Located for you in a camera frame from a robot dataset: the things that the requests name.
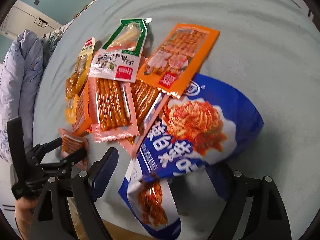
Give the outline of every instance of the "bed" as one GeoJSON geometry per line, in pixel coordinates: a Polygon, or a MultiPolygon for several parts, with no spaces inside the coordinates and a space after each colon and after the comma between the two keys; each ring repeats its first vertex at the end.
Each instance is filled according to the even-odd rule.
{"type": "MultiPolygon", "coordinates": [[[[98,0],[73,22],[52,54],[35,103],[33,144],[49,142],[59,136],[58,128],[69,128],[65,80],[83,43],[92,36],[105,42],[120,19],[134,17],[153,18],[146,56],[177,22],[221,31],[200,73],[244,93],[265,122],[253,145],[229,164],[246,176],[273,177],[292,239],[299,239],[320,207],[320,34],[292,0],[98,0]]],[[[109,147],[119,150],[118,166],[96,202],[100,216],[148,235],[118,195],[129,155],[116,142],[95,144],[91,135],[87,138],[89,165],[109,147]]],[[[59,158],[55,152],[44,161],[59,158]]],[[[206,239],[225,205],[206,172],[185,176],[172,194],[182,223],[179,239],[206,239]]]]}

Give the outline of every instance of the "snack package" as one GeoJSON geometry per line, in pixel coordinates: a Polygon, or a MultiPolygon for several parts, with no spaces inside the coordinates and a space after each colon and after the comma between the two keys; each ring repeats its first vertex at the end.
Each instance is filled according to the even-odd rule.
{"type": "Polygon", "coordinates": [[[153,237],[175,239],[180,220],[166,179],[237,156],[262,127],[259,112],[241,92],[196,74],[184,95],[163,107],[130,163],[119,194],[153,237]]]}
{"type": "Polygon", "coordinates": [[[122,139],[119,140],[119,143],[132,158],[135,158],[144,137],[169,96],[139,80],[132,86],[131,92],[140,136],[122,139]]]}
{"type": "Polygon", "coordinates": [[[88,83],[86,83],[77,101],[76,123],[72,125],[72,132],[77,136],[81,136],[83,133],[88,132],[91,124],[92,120],[89,116],[89,88],[88,83]]]}
{"type": "Polygon", "coordinates": [[[68,123],[76,123],[76,108],[79,95],[85,84],[88,73],[90,70],[90,64],[92,60],[92,54],[94,50],[94,37],[87,40],[80,52],[80,55],[76,62],[75,72],[70,78],[66,80],[66,100],[67,108],[65,110],[65,117],[68,123]]]}
{"type": "MultiPolygon", "coordinates": [[[[62,137],[61,157],[65,158],[69,154],[84,147],[89,152],[88,140],[84,137],[76,136],[75,134],[68,132],[65,129],[59,129],[60,136],[62,137]]],[[[88,169],[87,157],[79,161],[76,166],[82,170],[88,169]]]]}
{"type": "Polygon", "coordinates": [[[121,20],[117,30],[95,54],[89,77],[134,83],[150,23],[151,18],[121,20]]]}
{"type": "Polygon", "coordinates": [[[219,33],[199,25],[177,24],[140,68],[137,79],[180,98],[219,33]]]}
{"type": "Polygon", "coordinates": [[[88,82],[94,141],[139,135],[130,83],[103,78],[89,78],[88,82]]]}

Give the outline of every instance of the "red label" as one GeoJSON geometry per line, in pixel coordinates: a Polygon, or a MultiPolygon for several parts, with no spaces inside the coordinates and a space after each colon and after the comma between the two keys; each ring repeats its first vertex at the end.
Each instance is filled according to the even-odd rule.
{"type": "Polygon", "coordinates": [[[131,79],[133,68],[119,66],[116,73],[116,78],[123,78],[123,79],[131,79]]]}
{"type": "Polygon", "coordinates": [[[170,88],[174,81],[177,79],[178,75],[167,72],[164,74],[162,79],[159,81],[159,85],[162,85],[165,88],[170,88]]]}
{"type": "Polygon", "coordinates": [[[90,40],[87,40],[84,46],[87,47],[87,46],[90,46],[91,44],[92,44],[92,38],[90,40]]]}

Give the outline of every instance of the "blue and white logo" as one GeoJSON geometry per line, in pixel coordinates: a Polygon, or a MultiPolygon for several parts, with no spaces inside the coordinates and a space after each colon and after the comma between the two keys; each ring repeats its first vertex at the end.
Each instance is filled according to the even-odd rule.
{"type": "Polygon", "coordinates": [[[194,82],[194,81],[191,81],[191,83],[188,85],[186,91],[184,92],[184,94],[186,96],[196,96],[200,93],[200,87],[199,85],[194,82]]]}

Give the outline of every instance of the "silver bolt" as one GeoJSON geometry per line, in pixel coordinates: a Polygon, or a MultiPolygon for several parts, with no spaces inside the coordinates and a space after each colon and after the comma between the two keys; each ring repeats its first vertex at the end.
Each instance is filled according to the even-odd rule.
{"type": "Polygon", "coordinates": [[[54,182],[55,180],[56,180],[55,177],[50,177],[50,178],[48,179],[49,183],[52,183],[52,182],[54,182]]]}
{"type": "Polygon", "coordinates": [[[264,179],[265,179],[267,182],[272,182],[272,178],[269,177],[269,176],[266,176],[264,179]]]}
{"type": "Polygon", "coordinates": [[[241,173],[240,171],[234,171],[234,172],[233,172],[233,175],[234,175],[235,177],[241,177],[241,176],[242,176],[242,173],[241,173]]]}
{"type": "Polygon", "coordinates": [[[83,178],[83,177],[85,177],[87,175],[88,175],[88,173],[86,171],[79,172],[79,177],[81,177],[81,178],[83,178]]]}

